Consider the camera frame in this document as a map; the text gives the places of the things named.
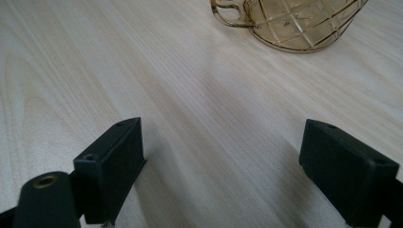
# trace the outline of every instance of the light wood grain surface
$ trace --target light wood grain surface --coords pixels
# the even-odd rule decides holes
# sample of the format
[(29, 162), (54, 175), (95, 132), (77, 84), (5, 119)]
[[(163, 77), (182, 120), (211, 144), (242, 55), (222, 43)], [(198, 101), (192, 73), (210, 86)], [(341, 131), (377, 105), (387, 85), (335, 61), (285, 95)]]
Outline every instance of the light wood grain surface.
[(331, 47), (296, 55), (208, 0), (0, 1), (0, 211), (140, 116), (149, 162), (117, 227), (345, 227), (297, 162), (305, 120), (403, 163), (402, 9), (370, 0)]

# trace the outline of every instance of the mug handle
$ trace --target mug handle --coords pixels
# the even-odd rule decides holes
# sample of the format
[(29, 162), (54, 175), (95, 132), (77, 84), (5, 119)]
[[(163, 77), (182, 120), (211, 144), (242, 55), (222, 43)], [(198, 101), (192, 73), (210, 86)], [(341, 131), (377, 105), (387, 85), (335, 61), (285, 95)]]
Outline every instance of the mug handle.
[[(249, 21), (246, 21), (246, 12), (243, 8), (244, 1), (243, 0), (210, 0), (211, 10), (213, 11), (216, 19), (229, 27), (236, 28), (251, 28), (254, 27), (255, 24)], [(235, 9), (240, 14), (240, 18), (231, 20), (225, 17), (222, 17), (219, 13), (219, 8), (223, 9)]]

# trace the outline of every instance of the black plastic block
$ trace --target black plastic block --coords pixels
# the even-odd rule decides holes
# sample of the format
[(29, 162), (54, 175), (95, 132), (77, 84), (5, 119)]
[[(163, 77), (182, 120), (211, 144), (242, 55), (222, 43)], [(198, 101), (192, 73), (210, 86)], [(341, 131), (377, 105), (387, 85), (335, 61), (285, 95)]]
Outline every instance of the black plastic block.
[(341, 129), (307, 120), (299, 163), (347, 224), (376, 227), (398, 163)]

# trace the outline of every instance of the glass mug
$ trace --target glass mug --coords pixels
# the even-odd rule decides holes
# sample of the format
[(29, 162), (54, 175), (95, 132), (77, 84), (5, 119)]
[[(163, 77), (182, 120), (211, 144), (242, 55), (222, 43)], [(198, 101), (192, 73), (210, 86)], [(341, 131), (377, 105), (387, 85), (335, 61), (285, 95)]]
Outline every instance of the glass mug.
[[(343, 34), (368, 0), (210, 0), (221, 23), (247, 28), (271, 48), (294, 53), (328, 47)], [(219, 8), (235, 9), (237, 19)]]

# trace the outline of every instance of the table surface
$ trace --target table surface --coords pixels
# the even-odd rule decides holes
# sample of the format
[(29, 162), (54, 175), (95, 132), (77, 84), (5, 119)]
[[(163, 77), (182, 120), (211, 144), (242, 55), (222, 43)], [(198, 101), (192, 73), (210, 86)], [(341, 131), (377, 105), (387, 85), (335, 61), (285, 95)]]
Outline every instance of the table surface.
[(0, 211), (140, 116), (149, 162), (117, 227), (345, 227), (297, 162), (305, 121), (403, 163), (402, 9), (370, 0), (301, 55), (220, 24), (208, 0), (0, 1)]

